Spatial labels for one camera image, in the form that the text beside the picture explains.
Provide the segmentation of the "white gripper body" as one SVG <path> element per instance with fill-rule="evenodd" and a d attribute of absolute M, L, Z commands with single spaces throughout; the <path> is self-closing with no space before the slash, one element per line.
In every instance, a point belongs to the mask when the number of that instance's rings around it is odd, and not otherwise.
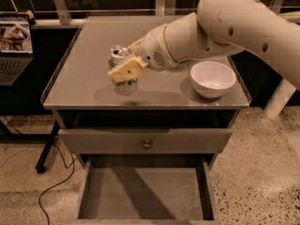
<path fill-rule="evenodd" d="M 153 70 L 166 70 L 175 68 L 178 63 L 174 61 L 168 52 L 164 32 L 167 24 L 150 30 L 140 43 L 140 56 L 149 63 Z"/>

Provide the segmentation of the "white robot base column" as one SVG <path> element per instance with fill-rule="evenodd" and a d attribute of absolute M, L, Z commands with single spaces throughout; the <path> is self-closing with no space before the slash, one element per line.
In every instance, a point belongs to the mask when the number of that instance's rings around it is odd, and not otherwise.
<path fill-rule="evenodd" d="M 296 88 L 291 83 L 282 79 L 263 109 L 265 115 L 269 119 L 276 119 L 295 91 Z"/>

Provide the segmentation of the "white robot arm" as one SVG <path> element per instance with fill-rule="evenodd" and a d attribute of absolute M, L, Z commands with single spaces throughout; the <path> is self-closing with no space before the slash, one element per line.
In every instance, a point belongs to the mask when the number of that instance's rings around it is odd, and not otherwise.
<path fill-rule="evenodd" d="M 114 83 L 139 78 L 147 68 L 161 71 L 240 49 L 300 89 L 300 25 L 260 0 L 200 0 L 195 12 L 150 30 L 128 49 L 108 72 Z"/>

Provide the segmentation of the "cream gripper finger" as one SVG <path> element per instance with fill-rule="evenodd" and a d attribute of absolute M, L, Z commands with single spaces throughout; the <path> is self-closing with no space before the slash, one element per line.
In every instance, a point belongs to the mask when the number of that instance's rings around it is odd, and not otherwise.
<path fill-rule="evenodd" d="M 134 41 L 133 43 L 131 43 L 127 48 L 134 55 L 141 55 L 142 54 L 141 44 L 142 44 L 142 39 L 140 38 Z"/>
<path fill-rule="evenodd" d="M 140 56 L 133 56 L 111 69 L 108 75 L 114 83 L 123 83 L 140 78 L 148 66 L 149 63 L 144 61 Z"/>

